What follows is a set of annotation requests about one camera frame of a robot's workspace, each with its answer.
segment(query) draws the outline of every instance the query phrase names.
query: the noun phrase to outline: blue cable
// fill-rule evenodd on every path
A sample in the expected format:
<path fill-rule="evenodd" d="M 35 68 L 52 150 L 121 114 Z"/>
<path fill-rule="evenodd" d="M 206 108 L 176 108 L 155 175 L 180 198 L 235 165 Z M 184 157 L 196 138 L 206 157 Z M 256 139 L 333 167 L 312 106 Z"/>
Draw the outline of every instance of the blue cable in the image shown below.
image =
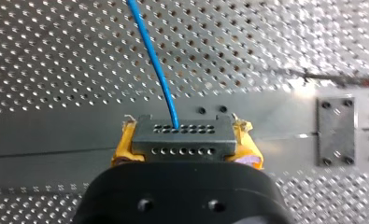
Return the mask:
<path fill-rule="evenodd" d="M 170 95 L 169 86 L 167 85 L 166 79 L 164 78 L 163 69 L 159 64 L 158 56 L 155 53 L 154 47 L 152 46 L 151 39 L 149 38 L 149 33 L 147 32 L 147 28 L 140 17 L 140 10 L 138 9 L 135 0 L 127 0 L 126 2 L 132 11 L 132 14 L 135 18 L 135 22 L 137 23 L 138 26 L 138 31 L 140 32 L 141 37 L 143 38 L 147 52 L 149 53 L 149 58 L 151 59 L 152 65 L 154 66 L 155 72 L 157 73 L 157 77 L 161 83 L 164 99 L 166 100 L 167 107 L 169 108 L 173 127 L 175 129 L 178 129 L 179 123 L 175 103 L 173 102 L 172 96 Z"/>

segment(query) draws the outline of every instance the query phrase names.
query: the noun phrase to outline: bolt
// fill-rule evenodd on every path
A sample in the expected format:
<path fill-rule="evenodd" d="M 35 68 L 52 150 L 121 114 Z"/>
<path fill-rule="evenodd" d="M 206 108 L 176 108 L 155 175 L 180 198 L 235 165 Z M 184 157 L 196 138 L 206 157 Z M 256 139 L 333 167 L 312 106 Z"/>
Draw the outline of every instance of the bolt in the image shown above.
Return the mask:
<path fill-rule="evenodd" d="M 347 107 L 351 107 L 351 106 L 353 106 L 353 101 L 351 101 L 351 100 L 345 100 L 344 101 L 344 105 L 347 106 Z"/>
<path fill-rule="evenodd" d="M 333 162 L 330 160 L 330 159 L 328 159 L 328 158 L 323 158 L 322 159 L 322 161 L 323 161 L 323 163 L 324 163 L 324 165 L 326 165 L 326 166 L 330 166 Z"/>
<path fill-rule="evenodd" d="M 228 111 L 228 108 L 227 108 L 227 106 L 225 106 L 225 105 L 222 105 L 222 106 L 220 106 L 220 109 L 219 109 L 219 111 L 220 111 L 221 113 L 227 113 L 227 111 Z"/>
<path fill-rule="evenodd" d="M 344 157 L 344 162 L 346 162 L 348 165 L 355 163 L 355 161 L 351 157 Z"/>
<path fill-rule="evenodd" d="M 199 107 L 198 108 L 198 113 L 205 114 L 206 113 L 206 109 L 204 107 Z"/>
<path fill-rule="evenodd" d="M 332 105 L 328 102 L 323 102 L 323 103 L 321 103 L 321 107 L 323 107 L 324 109 L 328 109 L 328 108 L 332 107 Z"/>

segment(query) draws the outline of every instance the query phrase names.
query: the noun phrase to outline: hole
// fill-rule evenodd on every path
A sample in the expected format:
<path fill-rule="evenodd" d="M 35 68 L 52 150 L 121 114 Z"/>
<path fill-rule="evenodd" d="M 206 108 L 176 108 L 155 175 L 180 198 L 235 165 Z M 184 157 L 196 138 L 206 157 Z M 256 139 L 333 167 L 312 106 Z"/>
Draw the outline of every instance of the hole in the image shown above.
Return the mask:
<path fill-rule="evenodd" d="M 137 204 L 137 209 L 140 212 L 148 212 L 154 207 L 154 204 L 151 199 L 142 199 Z"/>
<path fill-rule="evenodd" d="M 321 107 L 323 107 L 325 109 L 328 109 L 328 108 L 332 107 L 332 105 L 329 102 L 323 102 L 323 103 L 321 103 Z"/>
<path fill-rule="evenodd" d="M 351 100 L 345 100 L 345 101 L 343 102 L 343 104 L 344 104 L 345 106 L 347 106 L 347 107 L 351 107 L 351 106 L 353 106 L 353 101 L 351 101 Z"/>
<path fill-rule="evenodd" d="M 207 154 L 209 154 L 209 155 L 213 155 L 215 152 L 216 152 L 216 149 L 214 149 L 214 148 L 210 148 L 210 149 L 207 151 Z"/>
<path fill-rule="evenodd" d="M 227 113 L 228 108 L 227 108 L 227 106 L 225 106 L 225 105 L 221 105 L 221 106 L 220 106 L 220 108 L 219 108 L 219 111 L 220 111 L 221 113 Z"/>
<path fill-rule="evenodd" d="M 187 148 L 182 147 L 178 153 L 180 153 L 181 155 L 187 154 Z"/>
<path fill-rule="evenodd" d="M 206 153 L 206 149 L 205 148 L 199 148 L 198 150 L 198 154 L 199 155 L 204 155 Z"/>
<path fill-rule="evenodd" d="M 199 107 L 198 108 L 198 113 L 199 114 L 205 114 L 206 113 L 206 109 L 204 107 Z"/>
<path fill-rule="evenodd" d="M 210 211 L 220 213 L 225 211 L 225 204 L 217 200 L 212 200 L 208 203 L 208 208 L 210 209 Z"/>
<path fill-rule="evenodd" d="M 194 155 L 196 153 L 196 150 L 194 149 L 194 148 L 191 148 L 190 150 L 189 150 L 189 154 L 190 155 Z"/>

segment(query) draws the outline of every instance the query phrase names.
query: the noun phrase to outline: perforated metal panel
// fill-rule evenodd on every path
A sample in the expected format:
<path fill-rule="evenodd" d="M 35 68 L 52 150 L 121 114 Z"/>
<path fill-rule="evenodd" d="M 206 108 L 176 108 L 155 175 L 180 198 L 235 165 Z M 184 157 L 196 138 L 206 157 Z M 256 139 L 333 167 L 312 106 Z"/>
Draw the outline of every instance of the perforated metal panel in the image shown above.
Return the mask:
<path fill-rule="evenodd" d="M 353 91 L 357 167 L 324 170 L 316 97 L 351 90 L 299 78 L 369 77 L 369 0 L 138 4 L 181 118 L 252 121 L 298 223 L 369 223 L 369 91 Z M 0 223 L 69 223 L 123 114 L 166 118 L 162 99 L 125 1 L 0 0 Z"/>
<path fill-rule="evenodd" d="M 369 76 L 369 3 L 140 1 L 175 98 Z M 162 98 L 123 1 L 0 0 L 0 113 Z"/>

